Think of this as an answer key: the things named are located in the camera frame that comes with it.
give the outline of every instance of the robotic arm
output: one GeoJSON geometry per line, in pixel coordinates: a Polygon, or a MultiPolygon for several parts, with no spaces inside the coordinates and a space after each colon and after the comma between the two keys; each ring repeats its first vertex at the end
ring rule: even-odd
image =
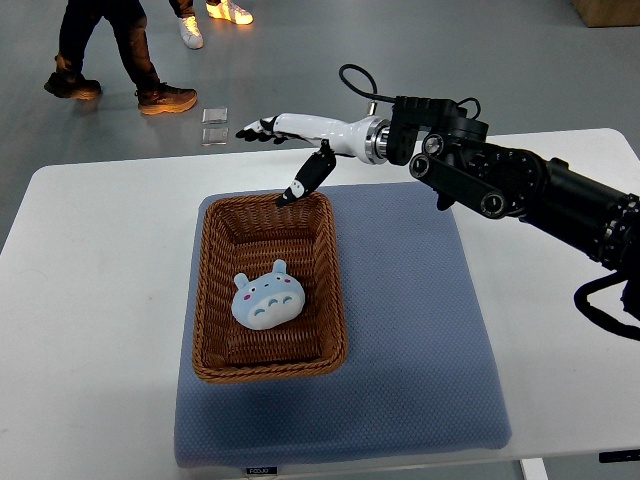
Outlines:
{"type": "Polygon", "coordinates": [[[617,321],[587,300],[598,290],[626,281],[621,299],[624,310],[640,320],[640,200],[636,195],[572,172],[560,159],[547,161],[527,150],[486,143],[488,125],[477,120],[480,107],[475,99],[455,102],[363,94],[344,79],[342,72],[349,67],[341,69],[343,81],[374,101],[391,101],[391,122],[373,115],[347,124],[282,114],[238,132],[238,137],[249,141],[274,139],[281,143],[297,138],[320,146],[279,205],[315,190],[335,166],[334,154],[357,157],[368,164],[387,160],[394,165],[408,164],[414,178],[438,193],[438,209],[459,202],[489,219],[516,217],[612,270],[613,274],[578,289],[576,307],[605,330],[640,341],[639,327],[617,321]],[[469,102],[477,109],[471,118],[463,107],[469,102]],[[414,156],[420,131],[428,134],[422,151],[414,156]]]}

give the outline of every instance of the totoro toy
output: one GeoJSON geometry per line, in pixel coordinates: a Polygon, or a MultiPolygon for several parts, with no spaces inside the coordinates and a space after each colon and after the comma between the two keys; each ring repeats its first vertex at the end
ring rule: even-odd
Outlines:
{"type": "Polygon", "coordinates": [[[287,264],[278,259],[273,270],[253,281],[238,273],[234,279],[238,291],[231,303],[235,319],[252,330],[266,330],[293,320],[304,307],[302,285],[287,275],[287,264]]]}

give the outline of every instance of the woven basket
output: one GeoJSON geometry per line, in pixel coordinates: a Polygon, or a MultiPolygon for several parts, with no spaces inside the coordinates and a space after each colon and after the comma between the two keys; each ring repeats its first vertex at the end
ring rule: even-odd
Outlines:
{"type": "Polygon", "coordinates": [[[347,354],[333,210],[318,192],[278,208],[279,194],[217,200],[202,229],[193,332],[193,368],[209,383],[238,383],[329,373],[347,354]],[[234,276],[254,279],[281,258],[305,291],[302,313],[269,330],[251,330],[231,314],[234,276]]]}

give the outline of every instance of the gray padded mat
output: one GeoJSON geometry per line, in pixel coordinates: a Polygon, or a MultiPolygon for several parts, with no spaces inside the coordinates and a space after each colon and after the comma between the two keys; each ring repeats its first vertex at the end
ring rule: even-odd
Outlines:
{"type": "Polygon", "coordinates": [[[451,212],[418,182],[320,189],[334,209],[349,353],[318,377],[209,385],[191,366],[196,228],[175,422],[192,468],[499,449],[511,436],[451,212]]]}

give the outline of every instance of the brown shoe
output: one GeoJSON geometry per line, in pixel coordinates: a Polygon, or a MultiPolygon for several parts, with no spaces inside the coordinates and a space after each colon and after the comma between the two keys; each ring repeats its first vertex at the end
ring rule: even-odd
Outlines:
{"type": "Polygon", "coordinates": [[[102,93],[96,80],[86,80],[81,73],[62,75],[54,72],[44,84],[44,89],[58,98],[78,100],[93,100],[102,93]]]}
{"type": "Polygon", "coordinates": [[[189,110],[196,104],[198,94],[191,88],[170,87],[161,83],[155,90],[136,92],[138,97],[138,110],[145,115],[158,113],[181,113],[189,110]]]}

